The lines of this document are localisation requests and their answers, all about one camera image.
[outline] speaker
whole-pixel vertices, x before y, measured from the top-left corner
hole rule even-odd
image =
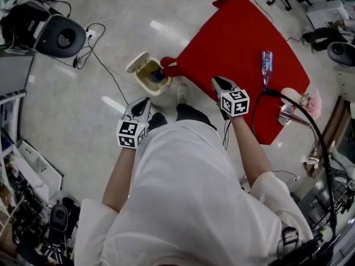
[[[345,42],[333,42],[328,46],[329,58],[341,66],[355,67],[355,46]]]

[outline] hand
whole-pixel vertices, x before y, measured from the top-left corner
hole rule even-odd
[[[331,24],[332,28],[344,27],[344,20],[337,20]]]

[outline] person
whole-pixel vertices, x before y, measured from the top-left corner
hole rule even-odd
[[[318,28],[313,32],[306,32],[302,35],[302,42],[309,43],[312,46],[312,51],[327,50],[328,46],[333,42],[351,42],[355,35],[355,21],[344,19],[334,23],[329,23],[330,27]],[[338,30],[338,27],[343,27],[345,30]]]
[[[82,202],[76,266],[268,265],[286,226],[313,238],[243,117],[231,117],[246,193],[208,117],[177,91],[177,121],[162,114],[136,150],[123,148],[102,203]]]

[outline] small trash bin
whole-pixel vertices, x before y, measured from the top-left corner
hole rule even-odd
[[[157,59],[148,52],[140,53],[126,67],[126,72],[134,74],[137,82],[151,95],[158,96],[173,82],[165,76]]]

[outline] white shirt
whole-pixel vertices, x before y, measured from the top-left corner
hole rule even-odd
[[[311,230],[287,186],[268,172],[250,194],[217,132],[184,120],[153,130],[136,153],[121,212],[85,199],[75,266],[267,265],[282,223]]]

